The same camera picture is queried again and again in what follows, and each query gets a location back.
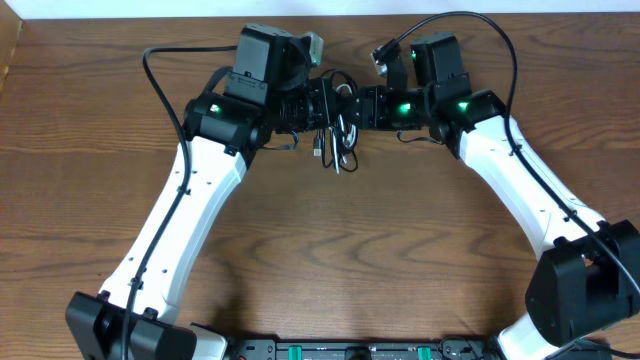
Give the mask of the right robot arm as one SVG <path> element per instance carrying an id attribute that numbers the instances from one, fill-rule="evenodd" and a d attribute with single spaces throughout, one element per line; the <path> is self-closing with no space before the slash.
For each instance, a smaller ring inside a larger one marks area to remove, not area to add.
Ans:
<path id="1" fill-rule="evenodd" d="M 526 312 L 486 346 L 488 359 L 609 359 L 594 332 L 639 311 L 639 232 L 610 223 L 580 201 L 528 144 L 505 104 L 474 90 L 456 37 L 447 32 L 410 45 L 415 88 L 407 85 L 397 41 L 372 53 L 386 80 L 361 89 L 349 109 L 366 130 L 427 129 L 495 192 L 525 233 L 537 266 Z"/>

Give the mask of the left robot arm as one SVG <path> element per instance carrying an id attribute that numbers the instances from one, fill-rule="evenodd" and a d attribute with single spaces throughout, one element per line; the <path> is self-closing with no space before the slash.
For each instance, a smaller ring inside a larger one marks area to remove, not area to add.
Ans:
<path id="1" fill-rule="evenodd" d="M 249 23 L 235 61 L 216 70 L 183 115 L 170 175 L 136 241 L 96 295 L 76 293 L 66 323 L 86 359 L 221 359 L 228 341 L 176 320 L 195 260 L 223 204 L 273 134 L 328 127 L 329 79 L 312 77 L 323 41 Z"/>

